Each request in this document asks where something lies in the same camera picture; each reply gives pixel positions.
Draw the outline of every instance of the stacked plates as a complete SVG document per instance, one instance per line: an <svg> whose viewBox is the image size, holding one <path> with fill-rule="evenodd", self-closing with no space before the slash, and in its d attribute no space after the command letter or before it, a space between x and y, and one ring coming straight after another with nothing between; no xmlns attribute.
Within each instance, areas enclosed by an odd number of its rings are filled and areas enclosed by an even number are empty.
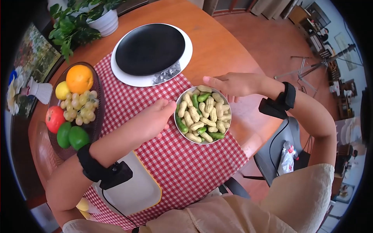
<svg viewBox="0 0 373 233"><path fill-rule="evenodd" d="M181 73L192 52L192 41L180 28L152 23L124 35L115 45L110 65L125 84L154 86Z"/></svg>

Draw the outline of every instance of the bowl of peanuts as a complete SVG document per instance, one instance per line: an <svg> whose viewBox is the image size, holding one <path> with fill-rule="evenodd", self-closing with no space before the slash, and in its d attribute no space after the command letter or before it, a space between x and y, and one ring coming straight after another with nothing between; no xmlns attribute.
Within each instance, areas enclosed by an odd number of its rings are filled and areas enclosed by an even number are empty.
<svg viewBox="0 0 373 233"><path fill-rule="evenodd" d="M225 137L231 126L228 100L209 86L194 86L176 101L174 120L179 132L189 141L210 144Z"/></svg>

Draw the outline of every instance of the green lime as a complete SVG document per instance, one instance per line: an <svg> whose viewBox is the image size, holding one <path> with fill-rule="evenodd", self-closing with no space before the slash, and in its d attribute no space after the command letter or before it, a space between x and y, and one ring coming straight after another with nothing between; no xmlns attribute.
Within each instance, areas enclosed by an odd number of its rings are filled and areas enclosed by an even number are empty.
<svg viewBox="0 0 373 233"><path fill-rule="evenodd" d="M69 132L71 130L71 123L65 122L63 123L57 132L57 143L60 147L66 149L70 146L69 142Z"/></svg>
<svg viewBox="0 0 373 233"><path fill-rule="evenodd" d="M69 132L69 142L75 150L79 150L90 142L90 138L80 126L73 126Z"/></svg>

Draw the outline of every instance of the beige shirt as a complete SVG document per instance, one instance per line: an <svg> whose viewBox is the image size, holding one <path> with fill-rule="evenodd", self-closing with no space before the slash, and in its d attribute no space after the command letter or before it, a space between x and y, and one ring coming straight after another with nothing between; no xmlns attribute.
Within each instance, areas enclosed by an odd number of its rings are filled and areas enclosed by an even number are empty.
<svg viewBox="0 0 373 233"><path fill-rule="evenodd" d="M334 167L317 164L273 180L259 204L236 195L207 197L170 210L140 227L141 233L316 232L326 213ZM64 233L124 233L120 226L76 219Z"/></svg>

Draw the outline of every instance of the bottle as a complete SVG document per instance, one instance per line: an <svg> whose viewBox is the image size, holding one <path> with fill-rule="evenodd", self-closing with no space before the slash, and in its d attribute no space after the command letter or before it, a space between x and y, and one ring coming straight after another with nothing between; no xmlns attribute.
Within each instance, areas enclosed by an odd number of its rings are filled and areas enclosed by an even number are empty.
<svg viewBox="0 0 373 233"><path fill-rule="evenodd" d="M297 150L294 148L294 146L289 141L284 142L283 147L289 152L289 154L293 156L293 159L295 160L299 159Z"/></svg>

